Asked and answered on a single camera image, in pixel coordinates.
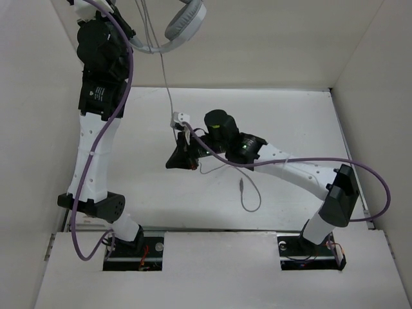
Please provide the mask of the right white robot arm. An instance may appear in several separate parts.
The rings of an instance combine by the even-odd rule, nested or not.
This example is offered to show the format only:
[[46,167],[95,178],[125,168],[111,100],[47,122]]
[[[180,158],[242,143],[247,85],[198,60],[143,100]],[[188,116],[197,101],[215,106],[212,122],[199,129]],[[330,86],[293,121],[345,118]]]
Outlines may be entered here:
[[242,133],[234,118],[222,109],[208,112],[204,122],[207,131],[198,136],[189,115],[172,114],[171,127],[178,134],[166,168],[195,170],[200,158],[213,156],[229,166],[275,176],[313,194],[322,204],[298,237],[299,248],[307,254],[319,249],[335,228],[348,226],[359,197],[351,166],[343,163],[333,169],[313,159],[296,158],[263,138]]

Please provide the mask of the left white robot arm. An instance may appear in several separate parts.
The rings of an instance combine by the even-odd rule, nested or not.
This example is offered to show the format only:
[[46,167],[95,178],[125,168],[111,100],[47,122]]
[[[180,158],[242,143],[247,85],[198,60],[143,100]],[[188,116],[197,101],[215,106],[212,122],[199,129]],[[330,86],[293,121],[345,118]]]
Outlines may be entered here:
[[115,5],[111,9],[109,17],[93,9],[91,20],[79,22],[77,55],[84,64],[80,141],[72,181],[57,204],[110,223],[115,243],[134,256],[143,250],[143,229],[125,213],[125,197],[108,191],[107,173],[128,90],[129,50],[124,40],[135,31]]

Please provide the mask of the white grey headphones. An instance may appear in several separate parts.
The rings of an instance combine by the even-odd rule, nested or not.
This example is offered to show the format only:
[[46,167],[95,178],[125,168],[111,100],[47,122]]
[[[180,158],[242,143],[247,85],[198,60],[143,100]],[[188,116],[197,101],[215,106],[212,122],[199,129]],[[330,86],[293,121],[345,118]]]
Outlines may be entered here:
[[167,43],[160,47],[149,47],[148,44],[134,37],[129,40],[130,45],[142,53],[154,54],[168,53],[190,41],[200,29],[207,9],[203,1],[182,1],[182,3],[185,4],[184,7],[179,10],[165,29],[164,35],[168,40]]

